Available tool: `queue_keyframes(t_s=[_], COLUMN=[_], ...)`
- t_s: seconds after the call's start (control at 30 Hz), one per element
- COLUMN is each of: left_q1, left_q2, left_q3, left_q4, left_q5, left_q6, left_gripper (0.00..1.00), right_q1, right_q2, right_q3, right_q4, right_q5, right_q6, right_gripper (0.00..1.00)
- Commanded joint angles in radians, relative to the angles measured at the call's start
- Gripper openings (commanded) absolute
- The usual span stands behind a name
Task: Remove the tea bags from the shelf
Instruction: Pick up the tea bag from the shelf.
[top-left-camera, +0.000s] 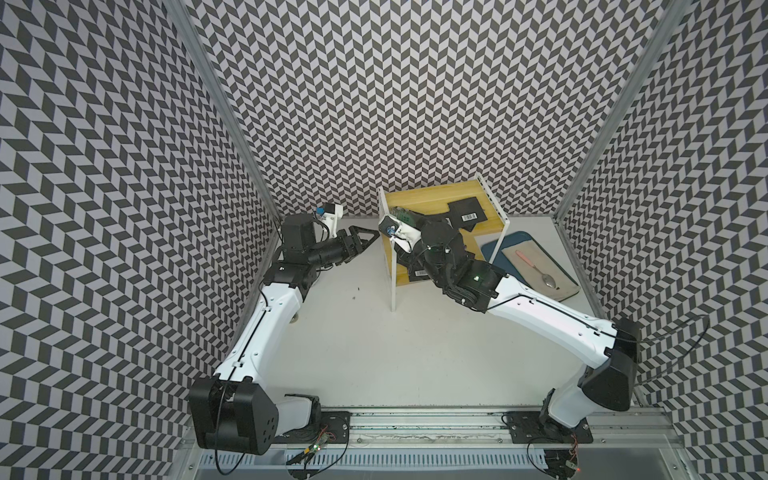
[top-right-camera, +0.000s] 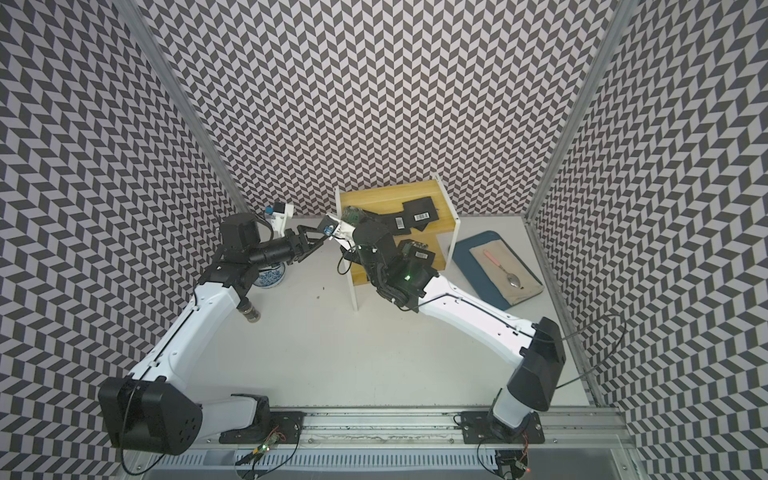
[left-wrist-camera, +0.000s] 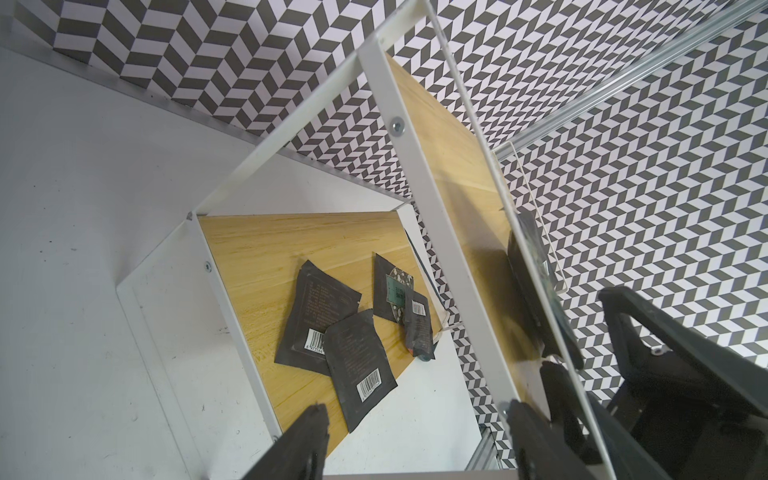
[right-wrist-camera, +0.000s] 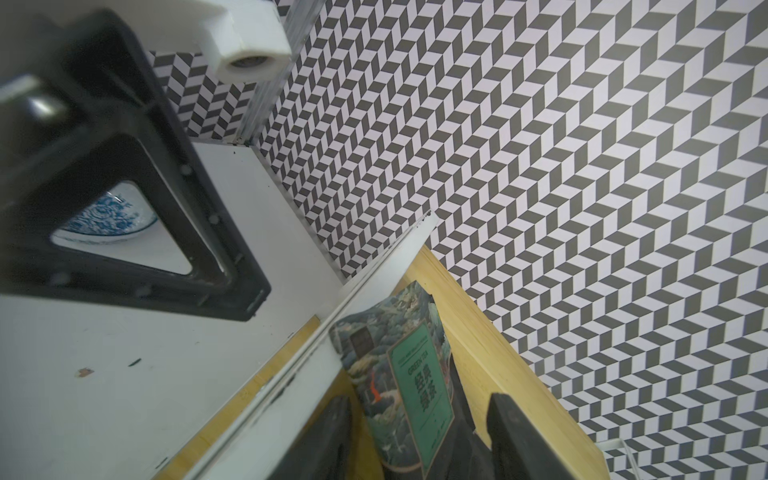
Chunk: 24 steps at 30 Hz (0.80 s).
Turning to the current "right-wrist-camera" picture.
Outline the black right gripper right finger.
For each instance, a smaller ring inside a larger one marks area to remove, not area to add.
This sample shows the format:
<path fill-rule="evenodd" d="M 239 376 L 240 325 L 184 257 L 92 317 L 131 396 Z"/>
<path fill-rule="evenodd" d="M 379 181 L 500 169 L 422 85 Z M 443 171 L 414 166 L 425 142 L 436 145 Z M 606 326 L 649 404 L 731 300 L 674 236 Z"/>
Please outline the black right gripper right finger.
<path fill-rule="evenodd" d="M 486 426 L 496 479 L 575 479 L 509 395 L 490 396 Z"/>

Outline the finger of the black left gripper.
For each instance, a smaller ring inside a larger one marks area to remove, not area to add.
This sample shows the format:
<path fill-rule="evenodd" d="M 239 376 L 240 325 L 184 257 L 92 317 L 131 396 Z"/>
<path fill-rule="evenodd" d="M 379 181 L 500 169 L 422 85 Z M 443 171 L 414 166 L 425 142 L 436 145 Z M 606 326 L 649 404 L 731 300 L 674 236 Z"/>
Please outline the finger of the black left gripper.
<path fill-rule="evenodd" d="M 56 245 L 110 188 L 136 186 L 190 262 L 163 271 Z M 135 34 L 99 10 L 1 21 L 1 289 L 236 321 L 271 287 Z"/>

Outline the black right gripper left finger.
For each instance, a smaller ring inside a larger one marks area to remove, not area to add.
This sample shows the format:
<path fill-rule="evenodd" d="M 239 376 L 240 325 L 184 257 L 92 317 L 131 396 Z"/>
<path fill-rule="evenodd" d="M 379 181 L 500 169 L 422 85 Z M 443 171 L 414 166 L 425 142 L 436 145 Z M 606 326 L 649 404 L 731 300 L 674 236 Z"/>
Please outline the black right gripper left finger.
<path fill-rule="evenodd" d="M 345 479 L 352 420 L 350 399 L 344 395 L 332 398 L 268 479 Z"/>

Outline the green label tea bag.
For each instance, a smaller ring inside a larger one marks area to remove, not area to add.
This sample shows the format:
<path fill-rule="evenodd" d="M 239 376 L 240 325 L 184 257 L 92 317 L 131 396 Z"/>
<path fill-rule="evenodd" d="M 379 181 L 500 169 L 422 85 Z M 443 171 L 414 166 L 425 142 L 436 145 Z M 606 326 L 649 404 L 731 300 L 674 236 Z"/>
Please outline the green label tea bag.
<path fill-rule="evenodd" d="M 460 424 L 452 350 L 418 282 L 330 330 L 388 479 L 446 479 Z"/>

